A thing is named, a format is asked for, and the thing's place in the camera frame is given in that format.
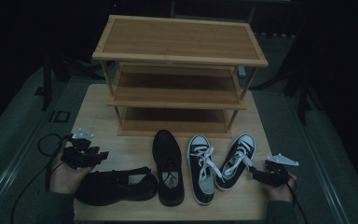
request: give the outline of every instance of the bottom shelf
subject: bottom shelf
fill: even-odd
[[[178,137],[232,137],[226,110],[124,107],[122,119],[117,133],[122,136],[154,136],[166,129]]]

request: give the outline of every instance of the dark sleeve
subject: dark sleeve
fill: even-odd
[[[42,206],[37,224],[73,224],[74,223],[73,194],[47,192],[42,199]]]
[[[297,224],[295,208],[292,203],[272,201],[268,203],[265,224]]]

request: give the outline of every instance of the white shoelace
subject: white shoelace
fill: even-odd
[[[235,158],[235,163],[233,166],[231,166],[230,168],[226,169],[224,174],[225,175],[231,175],[232,172],[235,171],[235,169],[237,169],[237,167],[240,165],[241,161],[243,161],[243,163],[245,163],[246,165],[251,165],[253,166],[252,161],[247,157],[247,150],[251,150],[251,148],[244,142],[241,140],[240,146],[237,147],[237,151],[235,152],[234,158]]]
[[[206,176],[207,176],[206,169],[207,169],[208,165],[210,165],[214,169],[216,174],[220,178],[222,178],[222,173],[220,173],[219,168],[217,168],[217,166],[214,165],[214,163],[211,161],[213,147],[197,146],[194,148],[194,150],[196,151],[196,153],[190,154],[190,156],[196,156],[199,158],[199,166],[201,166],[200,179],[206,178]]]

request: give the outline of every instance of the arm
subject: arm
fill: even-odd
[[[295,185],[296,176],[289,174],[292,178],[288,185]],[[265,186],[269,195],[269,203],[265,224],[297,224],[296,213],[293,205],[293,196],[290,189],[282,185],[274,188]]]
[[[42,211],[36,223],[68,224],[74,223],[74,193],[83,178],[92,167],[71,169],[61,161],[61,154],[57,156],[55,170],[50,177],[50,188],[42,200]]]

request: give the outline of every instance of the shoe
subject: shoe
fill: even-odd
[[[89,173],[75,197],[82,203],[106,206],[119,201],[145,201],[157,193],[157,179],[148,167],[127,171]]]
[[[255,154],[255,140],[249,134],[239,136],[231,145],[230,151],[220,168],[222,177],[215,179],[215,184],[219,190],[231,190],[243,170],[247,167],[245,157],[252,160]]]
[[[219,169],[211,161],[212,153],[213,147],[204,136],[196,135],[188,144],[187,164],[194,198],[200,205],[208,205],[213,199],[213,170],[221,176]]]
[[[182,153],[173,135],[157,132],[153,141],[153,159],[158,171],[158,198],[165,206],[176,206],[185,198]]]

